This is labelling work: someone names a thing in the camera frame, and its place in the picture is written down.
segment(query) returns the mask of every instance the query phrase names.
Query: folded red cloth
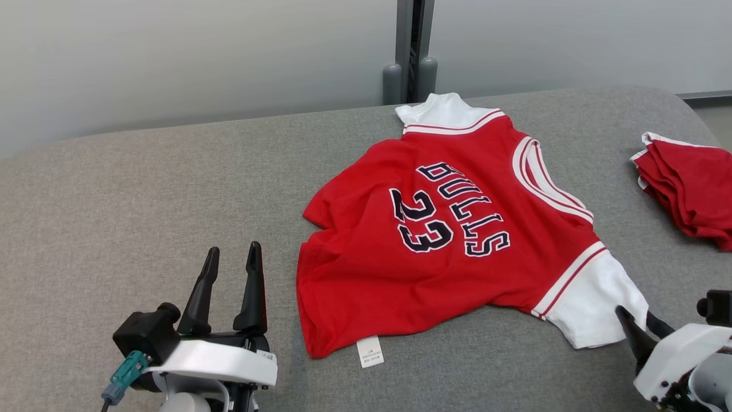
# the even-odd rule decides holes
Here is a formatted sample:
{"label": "folded red cloth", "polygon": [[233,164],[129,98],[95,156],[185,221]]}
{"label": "folded red cloth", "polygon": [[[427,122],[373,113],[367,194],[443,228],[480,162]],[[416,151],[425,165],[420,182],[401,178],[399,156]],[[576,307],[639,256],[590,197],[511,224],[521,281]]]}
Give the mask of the folded red cloth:
{"label": "folded red cloth", "polygon": [[630,159],[641,175],[638,185],[684,233],[732,251],[732,155],[655,133],[642,139],[646,149]]}

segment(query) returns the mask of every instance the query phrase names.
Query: white clothing tag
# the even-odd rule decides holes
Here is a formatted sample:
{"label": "white clothing tag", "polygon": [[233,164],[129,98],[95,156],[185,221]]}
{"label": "white clothing tag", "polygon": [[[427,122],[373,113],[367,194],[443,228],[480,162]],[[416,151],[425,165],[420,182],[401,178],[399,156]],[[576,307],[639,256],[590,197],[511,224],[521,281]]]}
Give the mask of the white clothing tag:
{"label": "white clothing tag", "polygon": [[368,368],[384,363],[384,355],[381,354],[381,345],[378,343],[378,336],[364,338],[356,342],[361,358],[361,367]]}

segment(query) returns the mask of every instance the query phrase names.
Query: white wall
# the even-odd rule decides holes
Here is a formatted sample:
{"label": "white wall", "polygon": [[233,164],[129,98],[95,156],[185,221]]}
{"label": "white wall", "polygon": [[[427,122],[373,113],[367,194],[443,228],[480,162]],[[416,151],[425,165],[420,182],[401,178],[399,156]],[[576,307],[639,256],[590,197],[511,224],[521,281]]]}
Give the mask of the white wall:
{"label": "white wall", "polygon": [[394,0],[0,0],[0,158],[130,128],[381,104]]}
{"label": "white wall", "polygon": [[730,0],[435,0],[437,92],[732,89]]}

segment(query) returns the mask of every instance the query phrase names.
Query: gray fabric surface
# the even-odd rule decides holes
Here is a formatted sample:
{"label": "gray fabric surface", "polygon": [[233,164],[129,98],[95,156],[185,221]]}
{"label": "gray fabric surface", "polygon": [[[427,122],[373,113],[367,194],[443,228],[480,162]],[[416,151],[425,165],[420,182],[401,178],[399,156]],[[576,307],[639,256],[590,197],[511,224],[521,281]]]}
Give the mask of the gray fabric surface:
{"label": "gray fabric surface", "polygon": [[[557,185],[679,327],[695,302],[732,288],[732,255],[675,229],[628,161],[651,130],[716,145],[678,98],[613,87],[470,99],[500,107],[542,142]],[[392,107],[112,133],[0,163],[2,411],[96,411],[122,360],[111,335],[134,311],[184,307],[211,246],[221,248],[211,324],[230,330],[251,240],[264,250],[275,389],[262,411],[653,411],[634,390],[624,343],[573,350],[550,323],[485,307],[412,336],[381,338],[386,362],[355,346],[308,358],[297,317],[299,244],[310,197],[373,143],[397,138]],[[127,392],[114,411],[156,411]]]}

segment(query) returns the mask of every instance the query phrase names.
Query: teal connector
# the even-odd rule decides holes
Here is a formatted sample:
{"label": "teal connector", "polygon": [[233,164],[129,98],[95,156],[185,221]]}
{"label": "teal connector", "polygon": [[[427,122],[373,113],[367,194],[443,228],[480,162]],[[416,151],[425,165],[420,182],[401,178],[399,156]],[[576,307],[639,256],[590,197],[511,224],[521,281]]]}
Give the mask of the teal connector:
{"label": "teal connector", "polygon": [[109,386],[102,393],[105,403],[117,406],[124,396],[124,391],[132,385],[135,379],[142,375],[150,365],[148,357],[139,350],[133,350],[127,355],[117,371],[109,378]]}

